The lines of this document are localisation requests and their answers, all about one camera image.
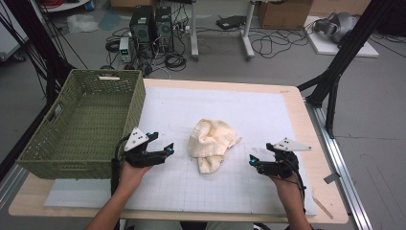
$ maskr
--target wooden table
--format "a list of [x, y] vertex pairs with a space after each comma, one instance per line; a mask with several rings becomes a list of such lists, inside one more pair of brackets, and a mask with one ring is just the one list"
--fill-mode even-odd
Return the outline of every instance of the wooden table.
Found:
[[[281, 94], [288, 110], [296, 141], [312, 146], [312, 154], [303, 154], [307, 178], [312, 184], [312, 195], [318, 215], [308, 218], [312, 223], [346, 223], [347, 211], [335, 182], [327, 184], [324, 178], [331, 174], [325, 154], [305, 108], [299, 90], [294, 86], [258, 85], [185, 80], [145, 80], [146, 86], [230, 90]], [[45, 207], [54, 180], [45, 180], [29, 174], [12, 202], [9, 212], [13, 216], [92, 218], [98, 209]], [[252, 214], [186, 213], [166, 211], [125, 210], [122, 219], [176, 219], [210, 221], [287, 222], [286, 218]]]

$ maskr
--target human arm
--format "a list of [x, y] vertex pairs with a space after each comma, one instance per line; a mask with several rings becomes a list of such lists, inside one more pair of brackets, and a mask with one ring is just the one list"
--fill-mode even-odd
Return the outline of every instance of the human arm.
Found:
[[302, 196], [297, 185], [297, 179], [292, 174], [286, 179], [270, 176], [277, 186], [278, 196], [287, 215], [291, 230], [311, 230], [302, 204]]
[[125, 204], [131, 198], [134, 191], [138, 188], [144, 174], [151, 167], [134, 168], [126, 161], [123, 162], [123, 169], [120, 176], [119, 186], [116, 192], [99, 210], [92, 221], [86, 226], [86, 230], [112, 230], [119, 220]]

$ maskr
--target person's left arm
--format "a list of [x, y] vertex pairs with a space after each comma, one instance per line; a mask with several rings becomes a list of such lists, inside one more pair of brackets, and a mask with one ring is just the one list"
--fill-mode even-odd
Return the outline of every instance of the person's left arm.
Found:
[[144, 174], [151, 167], [133, 168], [127, 162], [123, 163], [123, 170], [120, 176], [120, 183], [113, 196], [104, 204], [92, 221], [86, 226], [85, 230], [91, 229], [114, 229], [120, 218], [128, 200], [134, 191], [138, 188]]

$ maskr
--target person's right arm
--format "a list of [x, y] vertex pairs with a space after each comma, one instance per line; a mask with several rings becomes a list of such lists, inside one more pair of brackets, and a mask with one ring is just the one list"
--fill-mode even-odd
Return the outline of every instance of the person's right arm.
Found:
[[285, 180], [281, 180], [277, 177], [270, 177], [277, 186], [278, 196], [282, 202], [284, 211], [287, 215], [291, 230], [311, 230], [310, 224], [307, 221], [304, 213], [304, 206], [302, 204], [302, 196], [299, 190], [294, 175], [287, 177]]

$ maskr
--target white mat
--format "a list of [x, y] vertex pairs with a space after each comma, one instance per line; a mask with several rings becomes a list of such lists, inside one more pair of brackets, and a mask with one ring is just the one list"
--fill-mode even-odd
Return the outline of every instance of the white mat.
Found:
[[[309, 25], [310, 23], [320, 19], [317, 16], [308, 16], [306, 22], [304, 23], [305, 26]], [[313, 30], [310, 28], [309, 30], [305, 30], [308, 34], [307, 37], [310, 40], [311, 45], [314, 48], [314, 51], [318, 55], [337, 55], [338, 48], [337, 44], [334, 43], [330, 37], [323, 34], [323, 32], [313, 34], [311, 33]], [[364, 47], [356, 55], [357, 57], [363, 58], [378, 58], [379, 54], [375, 51], [375, 49], [370, 45], [370, 43], [365, 42]]]
[[[200, 174], [196, 159], [187, 153], [189, 136], [202, 118], [222, 120], [242, 137], [213, 174]], [[149, 87], [140, 129], [159, 131], [148, 150], [173, 142], [175, 153], [146, 174], [126, 209], [284, 215], [275, 185], [248, 164], [249, 154], [274, 159], [266, 143], [295, 139], [281, 95]], [[307, 214], [316, 215], [302, 163], [300, 168], [307, 186]], [[109, 180], [59, 179], [45, 205], [100, 208], [109, 191]]]

